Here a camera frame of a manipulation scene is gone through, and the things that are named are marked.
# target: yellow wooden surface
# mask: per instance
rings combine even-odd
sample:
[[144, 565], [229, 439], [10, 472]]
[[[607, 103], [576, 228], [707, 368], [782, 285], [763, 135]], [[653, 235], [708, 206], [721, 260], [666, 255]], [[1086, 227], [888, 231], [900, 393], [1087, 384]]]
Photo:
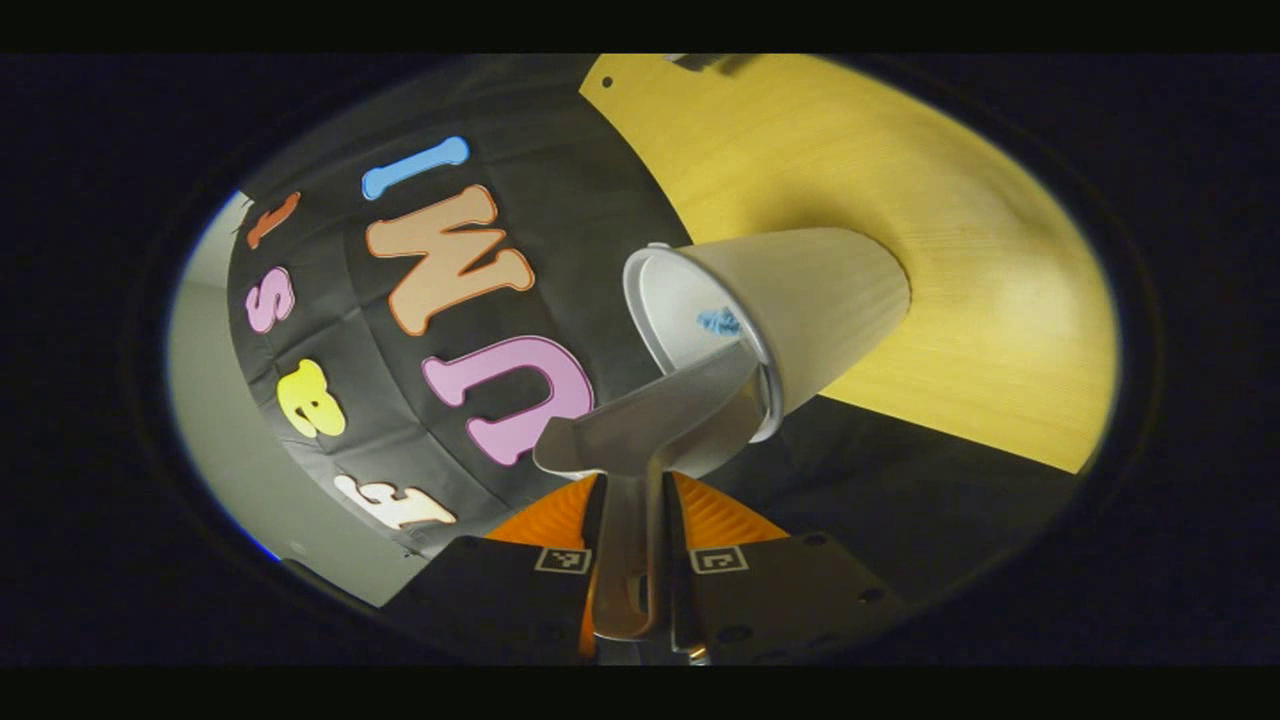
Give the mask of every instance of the yellow wooden surface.
[[1071, 219], [995, 146], [806, 55], [700, 73], [603, 55], [581, 94], [694, 242], [835, 225], [899, 258], [908, 318], [823, 395], [1073, 473], [1088, 460], [1117, 375], [1110, 293]]

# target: paper cup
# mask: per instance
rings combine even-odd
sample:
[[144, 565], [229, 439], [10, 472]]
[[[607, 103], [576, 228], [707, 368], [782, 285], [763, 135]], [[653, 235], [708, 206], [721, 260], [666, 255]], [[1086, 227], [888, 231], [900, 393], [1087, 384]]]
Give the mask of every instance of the paper cup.
[[845, 374], [906, 316], [902, 266], [838, 228], [783, 231], [673, 250], [652, 243], [622, 270], [627, 309], [663, 373], [733, 342], [698, 323], [728, 307], [764, 368], [768, 407], [751, 442]]

